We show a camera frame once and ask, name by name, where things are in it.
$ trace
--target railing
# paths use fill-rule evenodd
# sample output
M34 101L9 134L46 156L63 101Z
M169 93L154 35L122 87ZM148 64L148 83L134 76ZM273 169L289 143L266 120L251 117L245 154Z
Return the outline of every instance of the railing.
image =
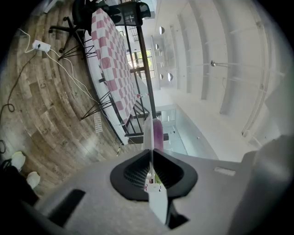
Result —
M130 53L130 59L131 59L131 63L132 63L132 68L134 68L134 60L133 60L132 50L130 48L130 40L129 40L128 29L127 29L127 26L125 24L124 11L122 12L122 15L123 15L123 20L124 20L124 29L125 29L125 34L126 34L127 42L128 42L128 49L129 49L129 53ZM147 83L147 88L148 88L148 93L149 93L149 99L150 99L151 114L152 114L152 118L156 118L156 110L155 110L155 103L154 103L152 82L151 82L150 71L149 71L149 66L148 66L148 59L147 59L145 41L144 41L144 37L143 37L143 32L142 32L141 26L138 26L137 27L137 34L138 34L138 40L139 40L139 43L140 43L140 49L141 49L141 53L142 53L143 67L137 68L136 70L133 69L133 70L131 70L131 72L134 74L136 85L137 85L137 89L138 89L138 92L140 94L140 88L139 88L139 85L138 85L136 72L137 72L137 70L138 71L145 71L146 83ZM143 108L143 113L145 113L144 106L143 106L143 102L142 102L142 98L141 97L140 97L140 102L141 102L141 106Z
M134 33L136 33L136 36L138 37L138 41L140 43L141 55L142 55L141 59L143 62L142 67L135 67L134 66L134 58L133 58L131 47L130 47L128 29L127 29L127 26L125 25L126 21L125 21L125 16L124 16L123 10L122 10L122 15L123 15L125 34L126 34L126 39L127 39L127 43L128 43L131 64L132 64L132 69L130 69L130 72L134 74L138 94L141 94L141 91L140 91L140 86L138 84L137 77L139 77L139 79L141 79L141 72L142 71L145 72L147 89L148 89L149 100L150 100L150 111L144 107L142 97L140 96L139 100L136 101L136 103L133 107L134 116L130 115L127 123L124 125L124 122L119 114L119 111L115 105L115 102L113 101L111 93L107 92L103 97L101 97L99 99L98 108L95 109L95 107L97 106L97 104L95 104L81 119L87 118L88 116L94 114L95 112L99 112L99 111L104 112L105 108L112 106L114 108L114 111L117 114L117 118L118 118L119 122L121 123L121 126L125 132L125 137L129 137L129 139L130 139L129 144L133 144L133 143L139 144L139 143L143 143L143 134L144 134L143 127L142 127L139 119L143 118L144 120L146 120L146 118L150 114L150 112L151 112L152 118L154 119L157 116L160 116L161 112L155 111L152 82L151 82L151 77L150 77L150 72L149 72L149 65L148 65L148 60L147 60L147 53L146 53L146 47L145 47L144 37L143 37L143 33L142 33L142 28L141 27L132 27L132 30L134 31ZM100 79L99 82L100 83L105 82L105 78L103 76L103 73L102 73L102 79ZM113 125L111 124L111 122L109 120L108 120L108 123L113 128ZM118 137L118 139L120 140L120 138L115 130L114 130L114 132L115 132L116 136ZM164 134L164 140L168 140L168 139L169 139L168 134Z
M139 41L137 27L131 27L131 28L129 28L129 30L132 33L134 42Z

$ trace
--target black cable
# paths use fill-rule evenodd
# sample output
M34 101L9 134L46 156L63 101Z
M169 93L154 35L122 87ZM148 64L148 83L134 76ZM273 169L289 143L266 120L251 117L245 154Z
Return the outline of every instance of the black cable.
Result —
M24 68L25 68L26 65L29 64L30 61L36 56L36 54L38 53L38 49L37 49L36 53L33 55L33 57L30 58L30 59L28 60L28 62L26 62L25 65L22 67L22 69L21 69L21 71L20 71L20 73L19 73L19 75L18 75L18 78L17 78L17 80L15 81L15 84L13 85L13 87L12 87L10 93L9 93L9 96L8 96L8 99L7 99L7 103L4 104L4 105L2 106L1 111L0 111L0 125L1 125L2 113L3 113L3 110L4 110L5 106L8 107L8 110L9 110L10 112L14 112L14 111L15 111L15 107L14 107L14 105L11 104L11 103L9 103L9 100L10 100L10 98L11 98L11 95L12 95L12 92L13 92L14 88L17 86L17 83L18 83L18 81L19 81L20 76L22 75L22 72L23 72ZM2 145L4 146L4 150L3 150L3 151L2 151L1 148L0 148L0 153L2 154L2 153L5 153L5 152L6 152L6 144L5 144L4 140L0 140L0 142L1 142Z

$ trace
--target table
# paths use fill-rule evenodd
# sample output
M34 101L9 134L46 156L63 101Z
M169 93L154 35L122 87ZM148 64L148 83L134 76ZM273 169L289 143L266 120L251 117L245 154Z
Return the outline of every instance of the table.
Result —
M136 102L124 40L107 13L92 14L92 40L107 87L126 124Z

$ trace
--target white cable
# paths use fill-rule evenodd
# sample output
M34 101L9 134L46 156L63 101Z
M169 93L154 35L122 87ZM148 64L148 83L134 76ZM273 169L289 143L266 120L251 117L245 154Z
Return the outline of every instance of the white cable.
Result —
M19 28L19 30L22 31L24 34L26 34L26 35L28 36L28 46L27 46L26 50L24 51L24 53L29 53L29 52L31 52L32 50L34 50L34 48L31 49L31 50L28 50L29 43L30 43L30 41L31 41L31 36L30 36L29 34L27 34L26 32L24 32L23 30L21 30L20 28Z
M50 55L48 55L48 57L50 59L52 59L53 61L55 61L57 64L59 64L63 69L64 71L68 74L68 76L73 80L74 84L76 84L75 80L73 79L72 76L69 75L68 71L65 69L65 67L63 67L58 61L54 60L53 58L50 57ZM84 92L91 100L95 101L96 103L98 103L96 100L94 100L93 98L91 98L81 87L79 87L77 84L76 86L82 91Z
M52 59L53 61L55 61L57 64L59 64L64 70L65 70L65 72L68 74L68 76L73 80L73 82L74 82L74 84L76 84L76 82L75 82L75 80L77 80L76 78L73 78L72 76L70 76L69 75L69 73L67 72L67 70L66 70L66 68L65 67L63 67L58 61L56 61L56 60L54 60L53 58L51 58L50 57L50 55L48 55L48 57L50 58L50 59ZM89 93L89 91L88 91L88 89L86 88L86 90L87 90L87 92L89 93L89 95L81 88L81 87L79 87L77 84L76 84L76 86L82 91L82 92L84 92L91 100L93 100L93 101L95 101L97 104L99 104L96 100L94 100L93 98L92 98L92 96L91 96L91 94ZM104 112L102 111L102 114L108 119L108 121L109 122L111 122L110 120L109 120L109 118L104 114Z
M130 141L132 141L130 138L128 138L128 142L129 142L129 140L130 140ZM132 141L132 142L133 142L133 141ZM133 144L135 145L135 143L134 143L134 142L133 142Z
M56 51L54 51L53 49L50 49L50 50L53 51L58 57L60 57L60 56L56 53ZM73 78L74 78L74 80L78 81L81 85L83 85L83 86L86 88L88 94L90 95L90 98L91 98L92 100L94 100L93 97L91 96L90 92L88 91L87 87L86 87L84 84L82 84L79 80L77 80L77 79L74 77L74 67L73 67L72 62L71 62L69 59L67 59L67 58L63 58L63 59L65 59L65 60L67 60L67 61L70 62L71 66L72 66L72 73L73 73Z

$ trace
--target office chair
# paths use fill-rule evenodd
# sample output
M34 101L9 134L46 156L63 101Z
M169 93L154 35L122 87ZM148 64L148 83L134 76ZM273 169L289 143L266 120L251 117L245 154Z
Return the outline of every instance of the office chair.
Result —
M144 2L125 2L114 6L104 5L101 8L116 26L142 26L142 19L151 17L149 6Z
M51 26L49 29L49 33L53 32L53 29L62 30L65 32L69 32L68 39L66 40L66 43L63 48L59 49L60 53L63 53L66 49L69 40L73 36L79 46L81 48L84 47L84 43L82 39L80 38L79 33L82 33L83 35L85 33L85 30L89 32L91 35L91 19L92 19L92 13L99 8L99 6L104 5L104 1L101 3L96 3L97 0L93 0L92 2L90 0L75 0L73 3L73 23L69 19L69 17L64 17L63 20L68 22L69 27L62 27L62 26Z

